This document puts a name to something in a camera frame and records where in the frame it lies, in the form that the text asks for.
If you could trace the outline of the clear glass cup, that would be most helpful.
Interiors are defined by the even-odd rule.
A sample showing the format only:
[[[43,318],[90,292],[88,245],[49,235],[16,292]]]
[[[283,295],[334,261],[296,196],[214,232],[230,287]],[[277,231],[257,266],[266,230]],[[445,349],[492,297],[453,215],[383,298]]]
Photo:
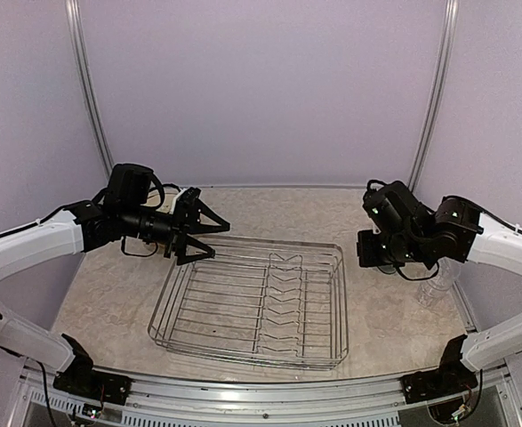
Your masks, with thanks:
[[[431,278],[428,283],[435,291],[446,292],[460,276],[461,264],[444,258],[438,262],[438,266],[438,274]]]
[[[416,301],[423,308],[432,308],[444,298],[445,294],[445,291],[428,286],[427,284],[422,284],[417,288]]]

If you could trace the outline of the clear glass cup front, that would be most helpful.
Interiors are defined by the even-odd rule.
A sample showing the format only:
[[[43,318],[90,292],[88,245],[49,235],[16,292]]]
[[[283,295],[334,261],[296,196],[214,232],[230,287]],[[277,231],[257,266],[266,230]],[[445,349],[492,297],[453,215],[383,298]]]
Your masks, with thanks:
[[[431,278],[428,283],[435,291],[446,292],[460,276],[461,264],[444,258],[438,262],[438,266],[438,274]]]

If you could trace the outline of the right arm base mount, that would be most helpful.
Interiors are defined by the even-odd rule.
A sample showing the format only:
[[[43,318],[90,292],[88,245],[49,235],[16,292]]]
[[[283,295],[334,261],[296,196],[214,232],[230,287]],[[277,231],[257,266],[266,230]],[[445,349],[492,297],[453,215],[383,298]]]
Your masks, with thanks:
[[[439,399],[478,386],[476,374],[464,367],[439,367],[400,378],[406,404]]]

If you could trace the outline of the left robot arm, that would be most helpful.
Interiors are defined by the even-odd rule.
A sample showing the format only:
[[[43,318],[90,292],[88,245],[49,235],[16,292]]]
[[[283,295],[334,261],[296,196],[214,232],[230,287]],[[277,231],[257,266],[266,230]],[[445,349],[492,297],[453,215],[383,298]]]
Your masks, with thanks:
[[[230,224],[201,200],[200,189],[178,189],[167,212],[149,205],[152,190],[164,203],[165,185],[152,169],[117,164],[108,185],[94,198],[61,206],[43,219],[0,233],[0,282],[50,260],[86,254],[127,238],[163,249],[164,256],[174,257],[179,265],[213,258],[214,249],[197,236],[226,232]],[[1,304],[0,348],[53,368],[60,390],[92,399],[109,391],[77,340],[52,334]]]

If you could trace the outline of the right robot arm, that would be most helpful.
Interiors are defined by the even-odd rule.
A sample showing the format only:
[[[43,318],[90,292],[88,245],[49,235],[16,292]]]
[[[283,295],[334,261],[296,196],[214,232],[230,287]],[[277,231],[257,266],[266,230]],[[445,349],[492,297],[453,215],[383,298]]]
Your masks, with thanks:
[[[420,202],[401,181],[370,180],[363,208],[371,230],[357,234],[362,268],[393,269],[421,263],[434,278],[443,259],[484,264],[522,277],[522,228],[459,196],[443,197],[437,209]],[[522,351],[522,312],[479,333],[463,335],[446,346],[446,359],[430,385],[448,395],[462,384],[465,370],[477,372]]]

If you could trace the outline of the cream white plate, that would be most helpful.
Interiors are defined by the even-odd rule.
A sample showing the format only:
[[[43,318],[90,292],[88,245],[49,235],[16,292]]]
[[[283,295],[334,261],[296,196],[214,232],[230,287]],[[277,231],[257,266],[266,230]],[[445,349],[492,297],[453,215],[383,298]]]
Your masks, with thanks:
[[[164,196],[160,197],[159,191],[154,189],[149,192],[147,197],[146,206],[149,207],[158,207],[158,211],[166,212],[171,208],[173,200],[178,195],[179,191],[177,189],[166,188],[164,190]]]

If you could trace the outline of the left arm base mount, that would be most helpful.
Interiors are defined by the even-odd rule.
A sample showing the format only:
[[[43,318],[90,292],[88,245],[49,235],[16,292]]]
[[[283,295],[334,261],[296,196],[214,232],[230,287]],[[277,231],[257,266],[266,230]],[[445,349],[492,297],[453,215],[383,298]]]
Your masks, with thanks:
[[[53,387],[71,395],[97,400],[102,404],[124,406],[133,380],[125,375],[111,374],[92,368],[68,369],[56,374]]]

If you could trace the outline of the grey ceramic bowl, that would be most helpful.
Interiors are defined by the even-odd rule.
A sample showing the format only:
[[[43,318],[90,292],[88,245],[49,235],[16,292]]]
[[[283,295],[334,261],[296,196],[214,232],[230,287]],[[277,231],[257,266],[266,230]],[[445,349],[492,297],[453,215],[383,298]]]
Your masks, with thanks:
[[[377,270],[386,275],[393,275],[398,273],[398,267],[392,265],[377,266]]]

